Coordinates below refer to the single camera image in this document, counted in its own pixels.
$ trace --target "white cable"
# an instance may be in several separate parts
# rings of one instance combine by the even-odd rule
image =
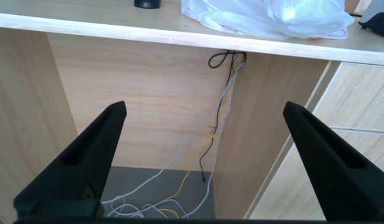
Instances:
[[[121,208],[124,208],[124,207],[127,207],[127,206],[129,206],[129,207],[131,207],[131,208],[133,208],[133,209],[135,209],[135,210],[137,211],[137,212],[134,212],[132,215],[134,215],[134,214],[140,214],[141,217],[144,218],[144,215],[143,215],[142,211],[140,211],[140,210],[139,210],[137,207],[135,207],[134,205],[131,205],[131,204],[126,203],[126,204],[124,204],[124,205],[121,205],[120,207],[121,207]],[[113,212],[114,212],[114,210],[111,211],[111,212],[109,212],[109,214],[107,214],[106,217],[109,217]]]
[[[220,128],[219,134],[218,134],[218,143],[217,143],[217,147],[215,149],[215,159],[214,159],[214,163],[213,163],[213,166],[212,166],[212,171],[211,171],[211,174],[210,174],[210,178],[209,178],[208,183],[207,183],[207,193],[205,194],[205,196],[204,196],[203,200],[200,202],[200,204],[193,211],[191,211],[188,214],[184,215],[182,218],[186,217],[187,215],[191,215],[191,214],[195,213],[202,206],[202,204],[205,202],[205,199],[207,198],[208,194],[210,193],[210,184],[211,184],[211,179],[212,179],[212,176],[213,176],[213,173],[214,173],[215,164],[217,163],[218,147],[219,147],[219,143],[221,142],[223,126],[224,126],[225,121],[227,120],[229,112],[230,112],[230,105],[232,103],[232,96],[233,96],[233,90],[234,90],[234,86],[235,86],[235,82],[236,82],[237,73],[244,66],[244,64],[245,64],[244,62],[241,63],[237,67],[237,69],[235,71],[235,74],[233,75],[234,79],[233,79],[233,83],[232,83],[232,90],[230,92],[230,99],[229,99],[229,104],[228,104],[228,112],[227,112],[227,115],[225,116],[225,118],[222,121],[222,125],[221,125],[221,128]]]
[[[133,218],[133,217],[135,217],[135,216],[137,216],[137,215],[139,215],[139,217],[142,218],[141,214],[139,214],[139,213],[132,215],[131,218]]]
[[[231,84],[231,82],[232,82],[232,80],[234,80],[235,79],[235,77],[236,77],[236,75],[237,75],[237,72],[235,72],[235,75],[229,80],[229,82],[228,82],[228,84],[226,85],[226,87],[225,87],[225,90],[223,91],[223,93],[222,93],[222,96],[220,97],[220,99],[222,99],[223,98],[223,96],[225,95],[225,93],[227,92],[227,90],[228,90],[228,88],[229,88],[229,86],[230,86],[230,84]],[[177,152],[177,154],[175,154],[174,155],[174,157],[156,174],[156,175],[154,175],[154,176],[152,176],[152,177],[150,177],[147,181],[145,181],[145,182],[143,182],[139,187],[137,187],[137,188],[135,188],[133,191],[131,191],[131,192],[129,192],[129,193],[126,193],[126,194],[124,194],[124,195],[119,195],[120,197],[126,197],[126,196],[128,196],[128,195],[130,195],[130,194],[133,194],[133,193],[135,193],[135,191],[137,191],[137,190],[139,190],[141,187],[143,187],[145,184],[147,184],[148,182],[150,182],[152,179],[154,179],[154,178],[156,178],[156,177],[158,177],[162,172],[163,172],[163,170],[165,169],[165,168],[167,168],[167,166],[176,158],[176,157],[178,157],[178,155],[184,150],[184,148],[185,148],[185,146],[186,146],[186,143],[189,141],[189,139],[191,138],[191,137],[193,137],[195,134],[196,134],[196,132],[201,128],[201,126],[204,124],[204,122],[205,122],[205,120],[207,120],[207,118],[212,114],[212,113],[214,113],[216,110],[217,110],[217,108],[219,107],[219,104],[221,103],[221,101],[219,100],[218,101],[218,103],[217,103],[217,106],[203,119],[203,121],[197,126],[197,128],[196,128],[196,130],[184,141],[184,143],[183,143],[183,145],[182,145],[182,147],[179,149],[179,151]],[[111,199],[111,200],[108,200],[108,201],[105,201],[105,202],[101,202],[102,204],[105,204],[105,203],[110,203],[110,202],[114,202],[115,200],[117,200],[117,199],[119,199],[119,197],[115,197],[114,199]]]
[[[232,103],[232,96],[233,96],[233,90],[234,90],[234,86],[235,86],[235,82],[236,82],[236,77],[237,77],[237,74],[238,74],[238,71],[244,66],[244,62],[241,63],[238,68],[236,69],[235,71],[235,74],[234,76],[230,79],[229,83],[226,85],[223,93],[222,93],[222,96],[220,97],[220,99],[222,99],[225,95],[225,93],[227,92],[228,90],[228,87],[230,86],[230,84],[232,84],[232,90],[230,92],[230,99],[229,99],[229,103],[228,103],[228,111],[227,111],[227,114],[225,116],[225,118],[223,119],[222,121],[222,125],[221,125],[221,128],[220,128],[220,131],[219,131],[219,135],[218,135],[218,143],[217,143],[217,146],[216,146],[216,149],[215,149],[215,159],[214,159],[214,162],[213,162],[213,168],[212,168],[212,171],[211,171],[211,174],[210,174],[210,178],[208,180],[208,183],[207,183],[207,193],[205,194],[203,200],[200,202],[200,204],[191,212],[189,213],[185,213],[185,210],[181,207],[181,205],[176,201],[176,200],[173,200],[173,199],[170,199],[170,200],[166,200],[166,201],[163,201],[163,202],[159,202],[159,203],[156,203],[155,205],[144,205],[143,206],[143,209],[142,211],[139,211],[135,206],[131,205],[131,204],[124,204],[124,205],[120,205],[119,207],[117,208],[113,208],[113,203],[111,204],[111,208],[113,209],[107,216],[111,215],[113,212],[115,212],[117,215],[131,215],[131,217],[133,216],[136,216],[136,215],[139,215],[141,217],[144,218],[142,212],[146,211],[146,210],[149,210],[150,208],[155,208],[158,212],[160,212],[162,215],[165,216],[164,213],[162,213],[161,211],[159,211],[156,206],[161,204],[161,203],[164,203],[164,202],[169,202],[169,201],[174,201],[176,204],[178,204],[178,206],[182,209],[182,211],[185,213],[185,215],[182,217],[182,218],[189,218],[189,215],[195,213],[201,206],[202,204],[205,202],[205,200],[207,199],[207,196],[208,194],[210,193],[210,184],[211,184],[211,180],[212,180],[212,177],[213,177],[213,172],[214,172],[214,169],[215,169],[215,165],[217,163],[217,155],[218,155],[218,147],[219,147],[219,142],[221,140],[221,136],[222,136],[222,131],[223,131],[223,127],[225,125],[225,121],[226,119],[228,118],[228,115],[230,113],[230,106],[231,106],[231,103]],[[130,195],[130,194],[133,194],[135,191],[139,190],[141,187],[143,187],[145,184],[147,184],[148,182],[150,182],[152,179],[156,178],[157,176],[159,176],[163,170],[180,154],[180,152],[183,151],[186,143],[189,141],[189,139],[191,137],[193,137],[196,132],[201,128],[201,126],[204,124],[205,120],[207,120],[207,118],[219,107],[219,104],[220,104],[220,100],[218,101],[217,103],[217,106],[203,119],[203,121],[197,126],[196,130],[184,141],[181,149],[178,151],[178,153],[160,170],[160,172],[158,172],[156,175],[152,176],[151,178],[149,178],[147,181],[145,181],[144,183],[142,183],[139,187],[137,187],[136,189],[134,189],[132,192],[130,193],[126,193],[124,195],[119,195],[119,196],[116,196],[114,199],[112,200],[109,200],[109,201],[105,201],[105,202],[102,202],[102,203],[109,203],[109,202],[114,202],[115,200],[119,199],[119,198],[122,198],[123,199],[123,202],[124,201],[124,197]],[[130,206],[130,207],[133,207],[135,208],[138,212],[134,212],[134,213],[121,213],[121,212],[117,212],[117,209],[122,209],[125,207],[125,206]]]
[[[144,208],[145,208],[146,206],[149,206],[148,210],[149,210],[150,208],[155,208],[156,211],[158,211],[159,213],[161,213],[161,215],[163,215],[164,217],[168,218],[168,216],[167,216],[166,214],[164,214],[164,212],[158,210],[155,206],[153,206],[153,205],[151,205],[151,204],[145,204],[145,205],[143,205],[142,210],[144,210]]]
[[[153,207],[155,208],[156,206],[158,206],[158,205],[160,205],[160,204],[162,204],[162,203],[166,203],[166,202],[175,202],[175,203],[179,206],[179,208],[182,210],[182,212],[185,214],[184,217],[189,218],[189,216],[188,216],[188,214],[186,214],[184,208],[182,208],[182,206],[180,205],[180,203],[177,202],[177,201],[174,200],[174,199],[168,199],[168,200],[165,200],[165,201],[162,201],[162,202],[155,203],[154,205],[150,205],[150,206],[147,205],[148,208],[145,208],[146,205],[144,205],[143,208],[142,208],[142,210],[141,210],[141,212],[145,212],[145,211],[149,210],[150,208],[153,208]],[[117,215],[123,215],[123,216],[138,214],[138,212],[131,212],[131,213],[121,213],[121,212],[117,212],[117,209],[120,209],[120,208],[122,209],[123,207],[124,207],[123,205],[120,205],[119,207],[116,207],[116,208],[115,208],[113,211],[111,211],[111,212],[115,212]]]
[[[110,204],[110,207],[111,207],[111,210],[113,211],[114,210],[114,208],[113,208],[113,203],[111,203]]]

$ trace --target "black cable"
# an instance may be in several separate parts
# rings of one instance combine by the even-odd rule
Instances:
[[[361,16],[362,16],[362,15],[360,15],[360,14],[353,13],[353,12],[348,12],[348,14],[349,14],[350,16],[354,16],[354,17],[361,17]]]
[[[235,68],[233,68],[233,64],[235,63],[236,59],[238,58],[238,55],[242,54],[244,56],[244,62],[246,62],[246,60],[247,60],[246,52],[236,52],[234,50],[233,51],[227,50],[224,53],[218,53],[218,54],[215,54],[215,55],[211,56],[210,59],[208,60],[208,65],[209,65],[210,68],[218,68],[219,66],[222,65],[222,63],[225,61],[225,59],[230,54],[232,55],[232,60],[230,61],[229,75],[228,75],[227,83],[225,84],[225,88],[227,87],[227,85],[229,83],[229,80],[230,80],[230,77],[232,76],[232,73],[235,72]],[[216,65],[216,66],[211,65],[211,60],[213,58],[221,56],[221,55],[223,55],[223,58],[222,58],[221,62],[218,65]],[[221,108],[222,100],[223,100],[223,97],[221,98],[221,100],[219,102],[218,111],[217,111],[217,119],[216,119],[216,122],[215,122],[215,127],[213,127],[213,130],[211,131],[211,134],[215,134],[215,132],[217,132],[217,129],[218,129],[218,117],[219,117],[219,111],[220,111],[220,108]],[[210,146],[205,151],[205,153],[200,157],[200,160],[199,160],[200,168],[202,170],[203,182],[205,182],[205,177],[204,177],[204,170],[203,170],[203,166],[202,166],[202,159],[209,152],[209,150],[211,149],[211,146],[213,145],[213,143],[214,143],[214,138],[211,138]]]

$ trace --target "yellow cable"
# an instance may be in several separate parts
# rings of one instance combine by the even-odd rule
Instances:
[[[172,212],[172,213],[174,213],[174,214],[175,214],[175,216],[176,216],[177,218],[179,218],[179,216],[178,216],[178,213],[176,213],[174,210],[171,210],[171,209],[166,209],[166,208],[158,208],[157,210],[159,210],[159,211],[167,211],[167,212]]]
[[[179,194],[179,192],[182,190],[182,187],[184,186],[184,182],[185,182],[186,178],[187,178],[187,177],[189,176],[189,174],[190,174],[189,160],[194,156],[194,154],[195,154],[197,151],[200,151],[200,150],[201,150],[201,149],[202,149],[202,148],[203,148],[203,147],[210,141],[210,139],[211,139],[211,138],[207,138],[207,140],[206,140],[205,142],[203,142],[202,144],[200,144],[200,145],[198,146],[197,150],[195,150],[195,151],[194,151],[194,152],[193,152],[193,153],[186,159],[186,164],[187,164],[187,169],[188,169],[188,171],[187,171],[187,173],[186,173],[184,179],[183,179],[182,182],[180,183],[180,186],[179,186],[178,191],[177,191],[174,195],[171,195],[170,197],[161,200],[162,202],[165,201],[165,200],[172,199],[173,197],[175,197],[176,195]]]
[[[186,175],[185,175],[185,177],[183,178],[183,180],[182,180],[182,182],[180,183],[180,186],[179,186],[179,189],[178,189],[178,191],[174,194],[174,195],[172,195],[172,196],[170,196],[170,197],[168,197],[168,198],[165,198],[165,199],[163,199],[163,200],[161,200],[162,202],[163,201],[165,201],[165,200],[169,200],[169,199],[172,199],[172,198],[174,198],[176,195],[178,195],[179,194],[179,192],[182,190],[182,188],[183,188],[183,186],[184,186],[184,182],[185,182],[185,180],[186,180],[186,178],[189,176],[189,174],[190,174],[190,165],[189,165],[189,160],[192,158],[192,157],[194,157],[195,156],[195,153],[196,152],[198,152],[198,151],[201,151],[201,149],[203,148],[203,146],[205,146],[212,138],[216,138],[217,137],[217,135],[218,135],[218,133],[215,133],[215,134],[209,134],[208,132],[206,132],[205,130],[203,130],[203,129],[201,129],[200,130],[201,132],[203,132],[204,134],[206,134],[206,135],[208,135],[209,136],[209,138],[207,138],[207,140],[205,141],[205,142],[203,142],[202,144],[200,144],[199,146],[198,146],[198,148],[186,159],[186,164],[187,164],[187,169],[188,169],[188,171],[187,171],[187,173],[186,173]]]

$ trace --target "desk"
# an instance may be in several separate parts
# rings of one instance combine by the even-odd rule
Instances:
[[[216,216],[248,218],[293,144],[285,103],[314,111],[343,62],[384,68],[384,38],[357,23],[347,40],[271,40],[203,27],[180,14],[177,0],[163,1],[159,10],[132,4],[0,1],[5,222],[16,217],[13,197],[112,102],[124,100],[128,108],[113,165],[161,168],[221,95],[228,68],[207,65],[220,49],[247,51],[248,60],[219,146]],[[198,134],[170,169],[186,169],[205,138]],[[212,151],[204,159],[206,170],[213,157]],[[198,159],[191,164],[199,170]]]

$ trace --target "black object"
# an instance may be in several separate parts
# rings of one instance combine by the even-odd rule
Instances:
[[[363,29],[369,28],[372,31],[384,36],[384,12],[380,12],[369,19],[367,22],[358,22]]]
[[[107,107],[14,199],[18,219],[102,216],[100,198],[125,117],[123,101]]]
[[[384,172],[302,106],[283,116],[326,220],[384,221]]]
[[[283,115],[327,221],[384,221],[384,173],[302,106],[287,102]],[[99,199],[125,117],[124,102],[107,107],[15,198],[15,223],[324,223],[101,218]]]
[[[227,80],[224,88],[227,87],[229,80],[230,80],[230,77],[232,75],[232,72],[235,72],[235,68],[233,68],[233,64],[235,63],[236,59],[239,57],[238,55],[240,55],[240,54],[242,54],[244,56],[243,62],[246,62],[247,61],[247,53],[246,52],[237,52],[235,50],[227,50],[226,52],[223,52],[223,53],[217,53],[217,54],[211,56],[210,59],[208,60],[208,66],[210,68],[218,68],[219,66],[221,66],[223,64],[223,62],[228,57],[228,55],[232,55],[232,59],[230,60],[228,80]],[[221,62],[218,63],[217,65],[212,65],[211,64],[212,59],[214,59],[215,57],[221,56],[221,55],[223,55]],[[218,129],[218,117],[219,117],[219,111],[221,110],[221,106],[222,106],[222,100],[223,100],[223,97],[221,98],[221,100],[219,102],[219,106],[218,106],[218,110],[217,110],[217,118],[216,118],[215,126],[213,127],[213,129],[211,131],[211,135],[214,135]],[[214,138],[211,138],[210,145],[208,146],[207,150],[203,153],[203,155],[200,156],[200,159],[199,159],[200,169],[202,171],[203,183],[205,183],[205,177],[204,177],[202,159],[204,158],[205,155],[207,155],[207,153],[211,149],[213,143],[214,143]]]
[[[158,9],[160,5],[161,0],[134,0],[134,6],[142,9]]]

